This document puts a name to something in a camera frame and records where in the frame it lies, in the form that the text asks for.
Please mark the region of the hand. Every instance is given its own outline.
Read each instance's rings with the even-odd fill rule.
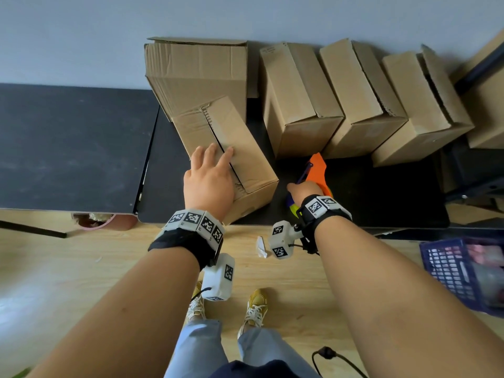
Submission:
[[[216,150],[217,145],[212,143],[206,150],[199,146],[192,153],[191,169],[184,174],[184,200],[186,209],[208,211],[222,222],[234,199],[229,166],[233,147],[228,147],[217,165],[214,162]]]
[[[301,207],[303,200],[310,195],[324,195],[318,184],[312,181],[304,181],[300,184],[289,183],[287,184],[287,191],[290,192],[294,203],[296,203],[298,207]]]

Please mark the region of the wristband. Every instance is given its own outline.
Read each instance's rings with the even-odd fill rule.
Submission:
[[[297,213],[304,222],[302,233],[309,241],[315,240],[315,229],[328,217],[342,216],[352,221],[352,214],[330,196],[306,197]]]
[[[171,216],[149,250],[182,246],[196,257],[200,269],[203,269],[217,262],[223,237],[224,227],[210,213],[182,209]]]

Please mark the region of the forearm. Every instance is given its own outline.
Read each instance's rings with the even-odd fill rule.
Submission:
[[[315,238],[371,376],[502,375],[504,343],[411,260],[341,217]]]
[[[199,275],[184,248],[146,254],[30,378],[163,376]]]

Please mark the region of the cardboard box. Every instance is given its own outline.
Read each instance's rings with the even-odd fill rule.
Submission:
[[[149,40],[145,75],[168,119],[227,95],[246,120],[247,41]]]
[[[375,166],[423,159],[474,127],[432,49],[390,55],[383,65],[409,120],[373,152]]]
[[[229,97],[180,114],[173,124],[188,155],[199,145],[217,143],[217,160],[226,148],[234,147],[234,202],[224,224],[231,224],[271,201],[278,178]]]
[[[322,151],[343,112],[309,45],[280,43],[261,49],[262,112],[276,158]]]
[[[345,114],[324,158],[373,152],[408,120],[380,63],[368,45],[349,39],[325,46],[320,57]]]
[[[455,83],[504,42],[504,29],[452,75]],[[504,66],[462,95],[475,128],[467,133],[469,147],[504,150]]]

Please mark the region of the plastic basket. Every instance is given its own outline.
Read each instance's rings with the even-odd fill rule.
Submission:
[[[504,318],[504,308],[489,307],[482,296],[467,244],[502,245],[501,241],[456,238],[420,244],[423,266],[473,311]]]

